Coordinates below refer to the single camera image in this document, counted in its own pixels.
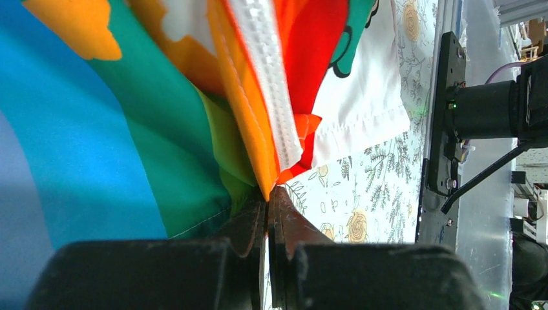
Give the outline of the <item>rainbow kids jacket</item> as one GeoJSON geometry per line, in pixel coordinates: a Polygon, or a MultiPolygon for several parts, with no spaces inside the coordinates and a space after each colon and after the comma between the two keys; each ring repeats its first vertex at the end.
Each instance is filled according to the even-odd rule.
{"type": "Polygon", "coordinates": [[[62,247],[202,239],[320,158],[380,1],[2,1],[1,308],[62,247]]]}

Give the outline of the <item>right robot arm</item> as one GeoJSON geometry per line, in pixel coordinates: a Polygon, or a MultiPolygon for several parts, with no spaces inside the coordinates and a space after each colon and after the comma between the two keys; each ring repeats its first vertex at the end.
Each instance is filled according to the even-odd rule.
{"type": "Polygon", "coordinates": [[[518,145],[450,194],[441,207],[454,203],[508,162],[530,149],[547,147],[547,57],[519,62],[515,80],[452,91],[447,128],[457,140],[516,138],[518,145]]]}

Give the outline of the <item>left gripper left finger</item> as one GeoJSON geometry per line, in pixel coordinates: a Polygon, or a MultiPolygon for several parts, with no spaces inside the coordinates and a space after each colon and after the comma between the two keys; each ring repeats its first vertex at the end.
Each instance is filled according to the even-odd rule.
{"type": "Polygon", "coordinates": [[[266,202],[202,239],[102,240],[62,247],[27,309],[261,309],[266,202]]]}

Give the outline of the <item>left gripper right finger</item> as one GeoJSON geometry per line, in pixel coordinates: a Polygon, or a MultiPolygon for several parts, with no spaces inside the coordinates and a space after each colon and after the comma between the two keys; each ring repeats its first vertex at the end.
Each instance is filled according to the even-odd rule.
{"type": "Polygon", "coordinates": [[[336,243],[284,187],[268,203],[272,305],[279,309],[483,309],[468,267],[439,245],[336,243]]]}

